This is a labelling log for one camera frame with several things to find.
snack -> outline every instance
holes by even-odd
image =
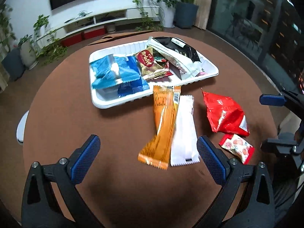
[[[243,164],[248,164],[254,153],[254,147],[238,135],[224,135],[219,145],[238,156]]]
[[[173,75],[170,72],[170,68],[169,68],[170,62],[164,56],[162,56],[155,48],[153,48],[153,56],[154,56],[154,60],[156,61],[156,63],[158,63],[160,66],[162,66],[166,70],[166,73],[164,74],[163,77],[168,77],[168,76]]]
[[[182,80],[195,77],[202,70],[202,63],[199,61],[193,62],[190,58],[180,54],[174,50],[166,48],[161,43],[149,37],[147,46],[155,48],[162,56],[168,59],[175,67],[178,68],[178,75]]]
[[[248,136],[249,129],[244,111],[230,97],[203,92],[207,117],[213,132],[224,132]]]
[[[137,68],[137,60],[134,56],[128,56],[127,63],[131,69],[139,73],[139,70]],[[130,81],[127,83],[120,84],[118,87],[117,94],[118,97],[124,97],[129,94],[142,92],[148,89],[150,89],[148,83],[141,77],[136,81]]]
[[[180,87],[153,87],[157,135],[139,152],[138,161],[166,170],[175,129]]]
[[[197,51],[190,45],[186,44],[181,39],[171,38],[171,37],[156,37],[153,39],[161,43],[163,46],[167,47],[168,49],[174,50],[182,55],[185,55],[186,57],[190,58],[193,62],[200,62],[200,58],[199,55],[197,54]]]
[[[193,96],[180,96],[171,145],[171,166],[199,163],[196,130],[193,120]]]
[[[144,80],[160,78],[166,74],[166,69],[155,62],[152,47],[139,51],[135,57],[139,62],[141,76]]]
[[[93,89],[113,87],[140,78],[140,74],[129,67],[123,55],[107,55],[90,65],[96,76],[92,83]]]

glass window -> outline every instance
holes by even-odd
[[[301,26],[290,0],[212,0],[207,29],[248,56],[279,88],[302,93]]]

white plant pot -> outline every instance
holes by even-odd
[[[41,36],[40,29],[37,31],[37,37],[39,38]]]
[[[149,0],[140,0],[143,7],[150,7]]]
[[[43,36],[45,34],[45,27],[40,27],[40,36]]]
[[[32,49],[30,41],[26,41],[20,47],[20,57],[22,63],[30,70],[38,63],[35,51]]]
[[[168,8],[164,2],[159,3],[159,14],[160,20],[163,27],[172,28],[173,26],[173,19],[175,14],[175,8],[170,7]]]

blue gripper pad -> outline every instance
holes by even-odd
[[[215,183],[224,186],[230,173],[227,156],[205,135],[197,139],[196,146]]]
[[[261,105],[272,105],[272,106],[284,106],[286,103],[286,99],[283,95],[267,95],[262,94],[260,96],[260,104]]]
[[[100,150],[100,139],[91,135],[81,148],[77,148],[69,157],[67,173],[73,184],[80,184]]]

hanging vine plant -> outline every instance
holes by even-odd
[[[13,9],[6,5],[0,5],[0,57],[3,59],[11,51],[10,41],[16,40],[13,27],[7,14]]]
[[[144,31],[144,30],[157,30],[162,31],[163,26],[156,24],[151,17],[149,17],[148,13],[144,9],[144,3],[145,0],[133,0],[133,3],[136,4],[137,9],[140,12],[141,19],[142,19],[142,26],[136,27],[135,30],[137,31]],[[154,14],[154,17],[159,18],[159,14],[155,13],[155,10],[153,7],[158,7],[158,4],[156,0],[147,0],[148,6],[151,8],[152,13]]]

